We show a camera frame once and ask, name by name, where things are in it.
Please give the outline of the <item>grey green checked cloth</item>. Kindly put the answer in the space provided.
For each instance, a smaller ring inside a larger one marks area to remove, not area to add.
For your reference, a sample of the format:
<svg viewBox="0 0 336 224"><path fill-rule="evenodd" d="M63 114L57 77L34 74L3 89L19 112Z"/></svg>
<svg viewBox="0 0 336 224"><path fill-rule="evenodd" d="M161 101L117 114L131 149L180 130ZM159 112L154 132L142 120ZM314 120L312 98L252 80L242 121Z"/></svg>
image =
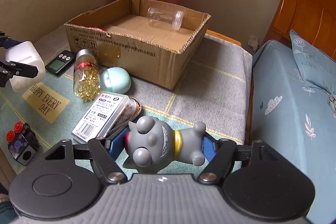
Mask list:
<svg viewBox="0 0 336 224"><path fill-rule="evenodd" d="M142 112L167 122L172 128L188 128L195 122L206 124L213 137L245 141L252 55L230 42L206 35L185 73L172 90L142 79L132 78L129 96L137 98ZM73 70L61 76L47 73L45 86L68 99L68 105L53 123L45 120L10 85L1 89L1 135L18 122L27 122L43 150L71 138L90 103L73 92Z"/></svg>

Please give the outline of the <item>wooden bed headboard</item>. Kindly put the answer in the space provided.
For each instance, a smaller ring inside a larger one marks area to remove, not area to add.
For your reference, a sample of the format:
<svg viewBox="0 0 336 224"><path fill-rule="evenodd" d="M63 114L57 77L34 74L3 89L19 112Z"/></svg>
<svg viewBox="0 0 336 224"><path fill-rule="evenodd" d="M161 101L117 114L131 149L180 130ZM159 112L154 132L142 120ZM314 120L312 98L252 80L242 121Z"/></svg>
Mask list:
<svg viewBox="0 0 336 224"><path fill-rule="evenodd" d="M290 30L335 59L335 0L280 0L265 38L291 46Z"/></svg>

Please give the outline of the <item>open cardboard box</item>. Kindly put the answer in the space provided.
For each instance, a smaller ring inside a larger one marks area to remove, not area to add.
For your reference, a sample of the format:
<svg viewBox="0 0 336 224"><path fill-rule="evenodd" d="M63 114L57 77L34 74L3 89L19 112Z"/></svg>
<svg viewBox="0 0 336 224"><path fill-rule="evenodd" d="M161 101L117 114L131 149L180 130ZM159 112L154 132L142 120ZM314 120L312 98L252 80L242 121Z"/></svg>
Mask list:
<svg viewBox="0 0 336 224"><path fill-rule="evenodd" d="M184 12L179 31L150 23L149 7ZM93 51L99 64L173 89L206 34L210 14L155 0L116 0L64 23L72 52Z"/></svg>

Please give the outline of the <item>grey rubber dog toy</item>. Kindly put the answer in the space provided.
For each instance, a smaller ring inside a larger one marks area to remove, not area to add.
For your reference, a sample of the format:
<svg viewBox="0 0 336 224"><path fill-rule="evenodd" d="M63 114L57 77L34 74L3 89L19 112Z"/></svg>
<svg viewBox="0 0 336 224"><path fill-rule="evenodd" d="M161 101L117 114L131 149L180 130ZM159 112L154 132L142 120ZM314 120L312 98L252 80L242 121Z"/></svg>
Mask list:
<svg viewBox="0 0 336 224"><path fill-rule="evenodd" d="M193 127L172 129L156 117L143 116L129 122L125 137L127 158L123 167L138 173L156 174L172 161L201 166L205 163L203 137L206 125L196 122Z"/></svg>

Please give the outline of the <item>happy every day sign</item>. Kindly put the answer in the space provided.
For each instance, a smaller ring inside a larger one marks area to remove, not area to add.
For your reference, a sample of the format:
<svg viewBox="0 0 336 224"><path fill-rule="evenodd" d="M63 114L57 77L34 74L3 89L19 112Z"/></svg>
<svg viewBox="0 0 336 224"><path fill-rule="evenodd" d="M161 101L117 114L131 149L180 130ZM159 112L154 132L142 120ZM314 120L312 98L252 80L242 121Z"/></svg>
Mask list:
<svg viewBox="0 0 336 224"><path fill-rule="evenodd" d="M42 82L28 88L22 98L46 121L54 123L70 100Z"/></svg>

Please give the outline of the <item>clear correction tape dispenser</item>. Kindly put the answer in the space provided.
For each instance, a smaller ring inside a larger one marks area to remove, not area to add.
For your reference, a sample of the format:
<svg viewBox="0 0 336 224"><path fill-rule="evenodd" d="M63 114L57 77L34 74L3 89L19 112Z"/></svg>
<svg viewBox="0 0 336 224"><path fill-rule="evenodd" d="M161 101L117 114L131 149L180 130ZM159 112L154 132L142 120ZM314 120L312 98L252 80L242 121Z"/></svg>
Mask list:
<svg viewBox="0 0 336 224"><path fill-rule="evenodd" d="M124 110L105 137L110 137L110 135L119 129L126 127L128 123L130 121L134 121L139 116L139 114L141 114L141 112L142 106L139 100L135 97L129 97L129 101L126 104Z"/></svg>

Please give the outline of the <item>black digital pocket scale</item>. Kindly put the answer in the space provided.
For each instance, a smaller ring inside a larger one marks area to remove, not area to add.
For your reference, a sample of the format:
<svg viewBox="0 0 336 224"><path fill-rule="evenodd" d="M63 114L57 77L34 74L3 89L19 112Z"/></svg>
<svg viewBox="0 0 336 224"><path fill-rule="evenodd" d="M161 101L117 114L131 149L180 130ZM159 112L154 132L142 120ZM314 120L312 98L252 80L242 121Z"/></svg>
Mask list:
<svg viewBox="0 0 336 224"><path fill-rule="evenodd" d="M64 50L52 59L45 69L53 75L60 76L74 63L75 59L75 53Z"/></svg>

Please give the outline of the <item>white plastic container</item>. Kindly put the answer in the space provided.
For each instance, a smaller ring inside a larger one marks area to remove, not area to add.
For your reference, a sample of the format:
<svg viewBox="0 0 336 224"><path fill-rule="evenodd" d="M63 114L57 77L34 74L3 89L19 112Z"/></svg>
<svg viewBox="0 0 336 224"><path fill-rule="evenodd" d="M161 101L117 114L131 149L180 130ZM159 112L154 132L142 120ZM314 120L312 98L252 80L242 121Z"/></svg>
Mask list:
<svg viewBox="0 0 336 224"><path fill-rule="evenodd" d="M6 61L15 62L16 64L20 63L36 67L37 75L33 78L24 77L22 72L18 75L16 73L13 75L10 79L10 83L15 92L22 92L34 84L41 82L46 75L45 64L33 43L30 41L22 42L6 50L5 59Z"/></svg>

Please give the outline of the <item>white wall plug charger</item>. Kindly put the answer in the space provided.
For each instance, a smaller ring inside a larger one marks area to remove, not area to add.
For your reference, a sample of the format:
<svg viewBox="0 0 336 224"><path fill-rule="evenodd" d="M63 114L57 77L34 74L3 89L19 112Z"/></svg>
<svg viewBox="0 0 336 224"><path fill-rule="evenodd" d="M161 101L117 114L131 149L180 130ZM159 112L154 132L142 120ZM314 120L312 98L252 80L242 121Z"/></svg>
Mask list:
<svg viewBox="0 0 336 224"><path fill-rule="evenodd" d="M250 35L248 40L248 45L252 48L252 52L255 53L259 47L259 40L260 38L255 35Z"/></svg>

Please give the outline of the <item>card box clear case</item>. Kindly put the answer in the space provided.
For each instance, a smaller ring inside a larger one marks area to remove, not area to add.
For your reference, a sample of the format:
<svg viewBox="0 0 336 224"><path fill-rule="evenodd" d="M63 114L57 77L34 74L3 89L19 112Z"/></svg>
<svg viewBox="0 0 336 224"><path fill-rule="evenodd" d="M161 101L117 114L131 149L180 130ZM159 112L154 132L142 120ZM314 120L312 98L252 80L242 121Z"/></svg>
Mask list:
<svg viewBox="0 0 336 224"><path fill-rule="evenodd" d="M73 138L85 144L96 137L106 137L128 102L127 95L101 92L72 130Z"/></svg>

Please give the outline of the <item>blue floral bed sheet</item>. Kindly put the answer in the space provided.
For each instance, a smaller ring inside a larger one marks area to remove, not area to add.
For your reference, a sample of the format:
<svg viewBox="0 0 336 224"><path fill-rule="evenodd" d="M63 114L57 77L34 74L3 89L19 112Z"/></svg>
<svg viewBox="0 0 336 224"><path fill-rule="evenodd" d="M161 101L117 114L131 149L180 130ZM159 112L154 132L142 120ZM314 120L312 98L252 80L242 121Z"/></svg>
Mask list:
<svg viewBox="0 0 336 224"><path fill-rule="evenodd" d="M315 200L307 217L335 221L335 116L329 96L304 83L294 53L270 40L253 56L252 136L310 178Z"/></svg>

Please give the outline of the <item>red toy robot block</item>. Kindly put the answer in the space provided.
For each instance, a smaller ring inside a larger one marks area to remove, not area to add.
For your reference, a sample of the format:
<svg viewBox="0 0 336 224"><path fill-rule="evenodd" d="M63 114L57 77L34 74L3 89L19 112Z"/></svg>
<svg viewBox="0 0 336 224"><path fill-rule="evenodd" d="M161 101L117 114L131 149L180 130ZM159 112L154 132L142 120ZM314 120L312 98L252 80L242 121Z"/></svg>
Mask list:
<svg viewBox="0 0 336 224"><path fill-rule="evenodd" d="M105 30L103 30L103 29L101 29L101 28L97 28L97 27L94 27L93 29L95 29L95 30L97 30L97 31L105 31Z"/></svg>

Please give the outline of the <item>bottle of golden capsules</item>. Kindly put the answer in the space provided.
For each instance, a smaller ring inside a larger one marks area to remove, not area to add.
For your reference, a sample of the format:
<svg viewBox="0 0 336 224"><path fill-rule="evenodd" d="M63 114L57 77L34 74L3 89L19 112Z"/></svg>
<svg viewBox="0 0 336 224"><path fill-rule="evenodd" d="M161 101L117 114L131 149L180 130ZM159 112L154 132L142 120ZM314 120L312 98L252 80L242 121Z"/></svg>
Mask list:
<svg viewBox="0 0 336 224"><path fill-rule="evenodd" d="M92 101L101 93L98 62L91 50L82 49L76 55L73 92L83 101Z"/></svg>

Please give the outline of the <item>clear plastic jar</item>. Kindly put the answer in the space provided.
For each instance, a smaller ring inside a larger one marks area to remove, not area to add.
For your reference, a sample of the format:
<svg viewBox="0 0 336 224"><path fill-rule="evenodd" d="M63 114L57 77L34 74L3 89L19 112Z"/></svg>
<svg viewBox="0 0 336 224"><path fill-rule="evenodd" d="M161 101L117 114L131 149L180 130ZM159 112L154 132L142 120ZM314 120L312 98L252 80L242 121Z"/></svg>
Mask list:
<svg viewBox="0 0 336 224"><path fill-rule="evenodd" d="M174 31L179 31L182 26L184 12L181 10L167 11L163 9L149 7L146 17L150 23L167 23L171 25Z"/></svg>

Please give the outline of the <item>mint green round case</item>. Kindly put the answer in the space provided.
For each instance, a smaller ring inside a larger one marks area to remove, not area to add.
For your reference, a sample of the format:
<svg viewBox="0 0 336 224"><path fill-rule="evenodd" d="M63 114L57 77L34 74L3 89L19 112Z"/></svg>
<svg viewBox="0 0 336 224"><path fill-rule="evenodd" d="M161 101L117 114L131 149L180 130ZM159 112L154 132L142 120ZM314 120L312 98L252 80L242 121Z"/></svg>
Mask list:
<svg viewBox="0 0 336 224"><path fill-rule="evenodd" d="M131 87L129 73L121 67L111 67L101 74L101 87L103 91L126 94Z"/></svg>

